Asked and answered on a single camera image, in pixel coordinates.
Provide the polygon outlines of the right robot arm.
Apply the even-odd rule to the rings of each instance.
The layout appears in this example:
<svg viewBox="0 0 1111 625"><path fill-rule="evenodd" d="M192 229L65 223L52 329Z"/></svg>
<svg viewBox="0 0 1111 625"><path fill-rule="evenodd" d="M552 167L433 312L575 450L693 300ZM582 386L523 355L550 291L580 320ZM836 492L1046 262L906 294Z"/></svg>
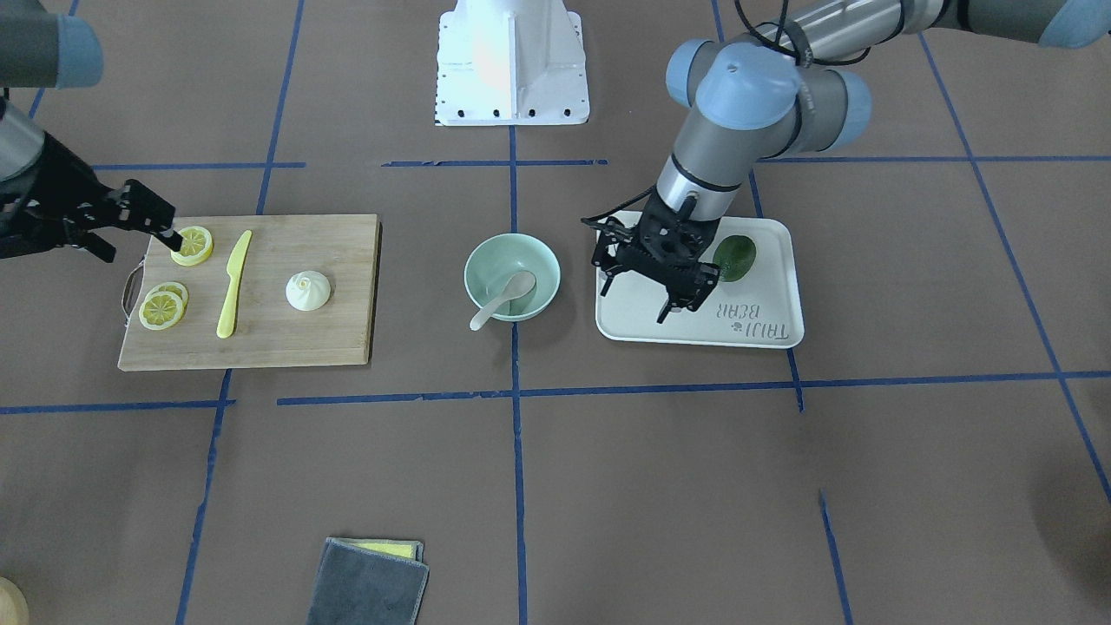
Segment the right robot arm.
<svg viewBox="0 0 1111 625"><path fill-rule="evenodd" d="M38 1L4 1L1 83L4 88L72 89L96 85L103 53L94 29ZM171 203L126 181L112 189L10 99L1 102L1 254L6 260L76 246L112 262L116 246L99 228L141 231L172 252L183 245Z"/></svg>

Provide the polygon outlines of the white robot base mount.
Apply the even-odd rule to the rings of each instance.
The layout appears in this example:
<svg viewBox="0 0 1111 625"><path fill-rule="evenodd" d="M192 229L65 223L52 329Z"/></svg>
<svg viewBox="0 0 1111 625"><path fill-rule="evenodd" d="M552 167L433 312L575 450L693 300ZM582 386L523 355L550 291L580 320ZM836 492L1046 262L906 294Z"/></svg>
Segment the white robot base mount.
<svg viewBox="0 0 1111 625"><path fill-rule="evenodd" d="M562 1L457 1L437 28L438 127L565 127L591 114L581 16Z"/></svg>

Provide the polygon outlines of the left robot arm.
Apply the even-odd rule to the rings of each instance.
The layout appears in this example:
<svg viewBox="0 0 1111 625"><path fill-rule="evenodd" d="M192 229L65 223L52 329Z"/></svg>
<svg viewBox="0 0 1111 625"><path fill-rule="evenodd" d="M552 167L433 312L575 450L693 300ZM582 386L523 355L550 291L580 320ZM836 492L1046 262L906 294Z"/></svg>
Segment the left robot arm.
<svg viewBox="0 0 1111 625"><path fill-rule="evenodd" d="M701 308L721 280L703 260L758 160L853 142L871 92L849 64L897 36L940 27L1045 48L1079 49L1108 33L1107 1L820 1L783 8L774 23L745 21L725 43L691 40L665 83L687 117L634 225L615 211L585 219L601 295L619 274L662 286L663 321Z"/></svg>

